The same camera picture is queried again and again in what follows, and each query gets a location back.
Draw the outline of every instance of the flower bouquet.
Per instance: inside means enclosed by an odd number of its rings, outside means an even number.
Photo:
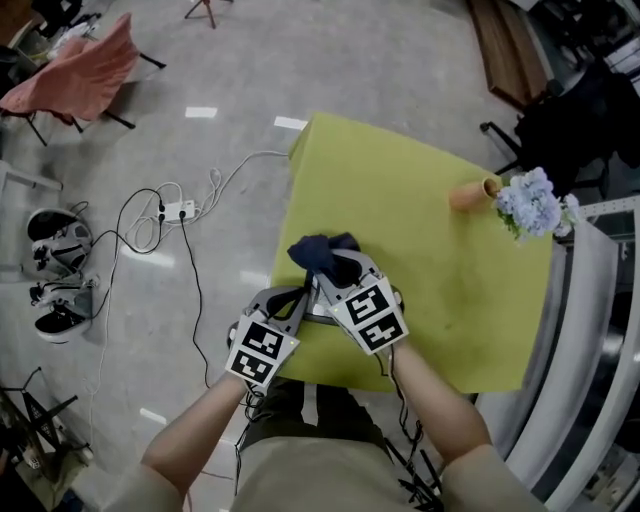
[[[514,176],[509,186],[498,192],[495,205],[498,216],[518,241],[549,231],[559,237],[567,236],[580,221],[576,197],[554,196],[553,183],[541,167]]]

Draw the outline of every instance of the white cable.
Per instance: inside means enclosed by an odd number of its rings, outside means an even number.
[[[280,151],[256,151],[254,153],[251,153],[250,155],[248,155],[241,163],[238,167],[236,167],[233,172],[229,175],[229,177],[224,181],[224,183],[222,183],[222,173],[220,172],[219,169],[217,168],[213,168],[209,171],[209,182],[211,183],[211,192],[209,192],[204,200],[202,201],[202,206],[199,208],[196,208],[197,213],[196,215],[192,218],[189,219],[189,221],[185,222],[184,224],[193,224],[194,222],[196,222],[197,220],[200,220],[202,217],[204,217],[205,215],[208,215],[211,210],[213,210],[215,208],[215,206],[218,204],[218,201],[220,200],[220,196],[222,195],[222,191],[225,189],[225,187],[227,186],[227,184],[231,181],[231,179],[236,175],[236,173],[244,166],[244,164],[246,164],[250,159],[252,159],[253,157],[256,156],[266,156],[266,155],[271,155],[271,156],[289,156],[287,153],[282,153]],[[163,183],[162,185],[160,185],[158,188],[156,188],[156,192],[159,192],[162,188],[166,187],[166,186],[175,186],[178,191],[180,192],[180,202],[182,202],[182,187],[178,184],[175,183],[173,181],[167,181],[165,183]],[[124,238],[125,240],[127,240],[132,247],[134,247],[135,249],[139,250],[139,251],[144,251],[147,247],[149,247],[149,245],[151,244],[151,240],[153,240],[153,226],[158,223],[158,220],[155,216],[145,216],[144,212],[146,211],[147,207],[149,206],[149,204],[151,203],[151,200],[153,199],[153,197],[156,194],[152,194],[149,196],[149,199],[147,199],[147,202],[145,203],[144,207],[142,208],[142,210],[140,211],[140,213],[138,214],[138,217],[136,218],[135,221],[133,221],[133,223],[131,224],[131,226],[129,226],[129,228],[127,229],[127,231],[125,231],[124,234]],[[207,201],[210,201],[211,204],[207,207]],[[151,233],[149,236],[149,240],[147,241],[147,243],[143,246],[138,246],[137,245],[137,239],[138,239],[138,232],[140,230],[140,227],[147,223],[147,222],[151,222]],[[160,241],[162,241],[169,233],[171,233],[171,231],[180,226],[180,224],[172,224],[170,222],[164,222],[163,225],[169,225],[171,226],[169,229],[167,229],[162,236],[160,237],[160,240],[158,240],[158,243],[160,243]],[[133,233],[133,243],[131,243],[130,240],[127,239],[127,235],[131,232],[134,231]],[[100,386],[102,385],[102,367],[104,365],[104,357],[105,354],[107,352],[107,347],[109,345],[109,312],[111,311],[111,297],[113,296],[113,285],[114,285],[114,274],[116,271],[116,265],[118,264],[118,257],[120,256],[120,244],[121,241],[118,238],[116,240],[116,257],[113,260],[113,267],[111,267],[111,274],[109,276],[109,282],[111,283],[111,286],[109,287],[109,289],[107,290],[106,293],[108,293],[108,297],[107,297],[107,303],[106,303],[106,308],[107,308],[107,313],[105,316],[105,320],[104,320],[104,333],[105,333],[105,339],[104,339],[104,346],[102,347],[102,354],[100,355],[100,365],[98,366],[98,383],[95,387],[95,389],[91,389],[90,387],[88,387],[88,383],[89,381],[87,379],[84,379],[85,382],[85,389],[86,391],[89,393],[89,446],[93,447],[93,399],[94,397],[98,394],[98,391],[100,391]]]
[[[194,222],[197,222],[198,220],[202,219],[203,217],[205,217],[206,215],[211,213],[211,211],[218,204],[218,201],[220,200],[220,197],[222,196],[222,192],[224,191],[226,186],[229,184],[229,182],[233,179],[233,177],[236,175],[236,173],[240,169],[242,169],[242,167],[244,167],[244,165],[249,160],[251,160],[252,158],[254,158],[256,156],[267,156],[267,155],[282,156],[282,157],[289,156],[287,153],[282,153],[280,151],[256,151],[256,152],[251,153],[250,155],[248,155],[240,163],[240,165],[238,165],[231,172],[229,177],[226,180],[224,180],[224,182],[222,181],[222,172],[220,171],[220,169],[218,169],[216,167],[211,169],[209,171],[209,183],[211,185],[211,191],[204,197],[204,199],[202,200],[201,206],[196,207],[195,216],[192,219],[185,220],[184,221],[184,225],[188,226],[189,224],[193,224]],[[177,184],[177,183],[175,183],[173,181],[169,181],[169,182],[163,183],[162,185],[160,185],[155,190],[156,190],[156,192],[159,192],[162,188],[164,188],[164,187],[166,187],[168,185],[173,185],[178,189],[178,191],[180,192],[179,201],[182,202],[182,200],[183,200],[182,187],[179,184]],[[140,214],[138,215],[136,220],[133,221],[133,223],[129,226],[129,228],[124,233],[125,240],[127,240],[127,242],[129,242],[129,244],[131,244],[131,246],[134,249],[138,250],[138,251],[144,251],[144,250],[149,248],[149,246],[151,245],[152,241],[154,240],[154,232],[156,230],[156,227],[159,226],[158,218],[157,218],[156,215],[145,215],[145,211],[147,210],[149,204],[151,203],[151,200],[153,199],[154,195],[155,194],[149,196],[149,199],[145,203],[144,208],[142,208],[142,210],[140,211]],[[147,223],[151,223],[151,230],[150,230],[150,233],[149,233],[149,238],[146,240],[145,243],[139,244],[138,243],[138,238],[139,238],[140,229],[142,228],[143,225],[145,225]],[[175,228],[180,227],[180,222],[179,221],[174,221],[174,222],[164,221],[163,226],[165,226],[165,227],[169,226],[169,228],[166,229],[164,231],[164,233],[162,233],[162,236],[160,237],[160,240],[163,240]]]
[[[119,249],[120,239],[118,239],[116,243],[118,244],[118,249]],[[115,271],[116,271],[116,265],[118,264],[119,255],[120,255],[120,251],[118,250],[116,252],[116,257],[113,260],[113,267],[111,267],[111,275],[109,276],[110,283],[113,283],[113,275],[115,274]],[[104,346],[102,347],[102,354],[100,355],[100,365],[98,366],[98,384],[96,385],[95,389],[90,389],[88,387],[89,381],[85,379],[85,389],[89,393],[89,446],[90,447],[93,447],[93,398],[98,394],[98,391],[100,391],[100,386],[102,386],[102,366],[104,365],[104,356],[107,353],[107,346],[109,345],[109,311],[111,310],[111,296],[113,294],[112,288],[113,288],[113,285],[107,290],[107,293],[109,295],[107,296],[107,304],[106,304],[107,314],[105,316],[105,321],[104,321],[105,339],[104,339]]]

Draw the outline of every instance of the yellow-green tablecloth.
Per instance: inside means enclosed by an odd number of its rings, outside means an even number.
[[[547,287],[551,237],[518,245],[495,211],[450,211],[452,187],[492,174],[380,128],[317,113],[290,152],[294,184],[272,285],[302,284],[289,246],[349,232],[402,292],[410,339],[462,392],[521,386]],[[338,327],[303,322],[281,375],[390,390]]]

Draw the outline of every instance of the forearm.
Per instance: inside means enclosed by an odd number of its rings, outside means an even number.
[[[394,345],[394,376],[445,464],[491,444],[477,409],[409,345]]]
[[[155,437],[142,457],[142,464],[160,473],[185,496],[245,392],[244,381],[225,374]]]

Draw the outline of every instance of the beige shirt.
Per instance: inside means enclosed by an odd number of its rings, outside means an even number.
[[[408,512],[393,464],[356,441],[276,437],[242,452],[232,512]],[[491,446],[455,460],[442,475],[447,512],[544,512]],[[105,512],[180,512],[177,490],[138,466]]]

